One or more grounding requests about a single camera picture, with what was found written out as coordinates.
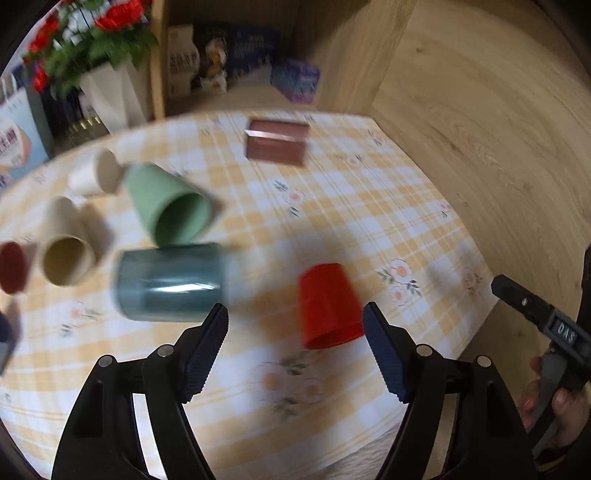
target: red cup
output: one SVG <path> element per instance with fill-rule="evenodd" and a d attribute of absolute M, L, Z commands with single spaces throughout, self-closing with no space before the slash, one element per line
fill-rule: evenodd
<path fill-rule="evenodd" d="M 27 257 L 16 242 L 0 246 L 0 288 L 13 295 L 25 288 L 27 281 Z"/>
<path fill-rule="evenodd" d="M 304 347 L 330 348 L 363 335 L 361 304 L 338 263 L 316 265 L 300 277 Z"/>

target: white box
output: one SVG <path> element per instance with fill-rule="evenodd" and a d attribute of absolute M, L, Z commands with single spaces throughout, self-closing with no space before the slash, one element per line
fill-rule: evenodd
<path fill-rule="evenodd" d="M 199 72 L 199 50 L 193 43 L 193 26 L 168 28 L 168 97 L 191 93 L 191 80 Z"/>

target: table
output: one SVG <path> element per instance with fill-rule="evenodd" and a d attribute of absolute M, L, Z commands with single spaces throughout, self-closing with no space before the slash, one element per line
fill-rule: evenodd
<path fill-rule="evenodd" d="M 243 156 L 248 118 L 309 122 L 305 168 Z M 419 168 L 369 118 L 287 111 L 187 115 L 99 140 L 62 155 L 0 197 L 0 239 L 35 242 L 47 201 L 101 145 L 122 164 L 143 161 L 183 176 L 215 201 L 199 239 L 228 252 L 230 329 L 203 392 L 186 405 L 218 479 L 298 478 L 400 423 L 365 338 L 304 351 L 297 277 L 343 265 L 362 304 L 444 356 L 458 356 L 495 303 L 492 279 L 462 221 Z M 124 191 L 73 198 L 102 251 L 94 272 L 59 288 L 31 272 L 12 300 L 21 338 L 0 383 L 0 417 L 40 474 L 49 477 L 61 431 L 91 367 L 174 343 L 191 324 L 123 318 L 113 303 L 113 262 L 150 247 Z M 6 306 L 9 299 L 3 298 Z M 164 477 L 143 396 L 135 399 L 150 472 Z"/>

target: wooden cabinet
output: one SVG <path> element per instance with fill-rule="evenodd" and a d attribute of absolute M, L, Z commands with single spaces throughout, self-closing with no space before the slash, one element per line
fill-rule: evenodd
<path fill-rule="evenodd" d="M 416 0 L 154 0 L 151 55 L 156 119 L 199 110 L 297 108 L 366 114 Z M 291 103 L 269 84 L 229 87 L 226 94 L 195 93 L 169 100 L 168 25 L 229 21 L 281 33 L 280 53 L 320 68 L 314 105 Z"/>

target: cup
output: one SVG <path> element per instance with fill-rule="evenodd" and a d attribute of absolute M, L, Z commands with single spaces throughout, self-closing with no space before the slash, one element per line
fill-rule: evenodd
<path fill-rule="evenodd" d="M 96 255 L 72 201 L 50 201 L 40 232 L 40 267 L 50 283 L 78 283 L 96 262 Z"/>
<path fill-rule="evenodd" d="M 361 304 L 340 264 L 321 264 L 300 276 L 304 347 L 330 348 L 363 335 Z"/>
<path fill-rule="evenodd" d="M 157 165 L 131 166 L 125 187 L 144 229 L 158 247 L 188 244 L 212 217 L 206 196 Z"/>
<path fill-rule="evenodd" d="M 114 193 L 121 179 L 121 166 L 111 150 L 97 148 L 68 177 L 70 190 L 83 197 Z"/>
<path fill-rule="evenodd" d="M 131 320 L 194 322 L 223 303 L 218 244 L 123 252 L 115 278 L 116 304 Z"/>
<path fill-rule="evenodd" d="M 0 246 L 0 288 L 13 295 L 25 288 L 28 261 L 22 247 L 16 242 L 6 242 Z"/>

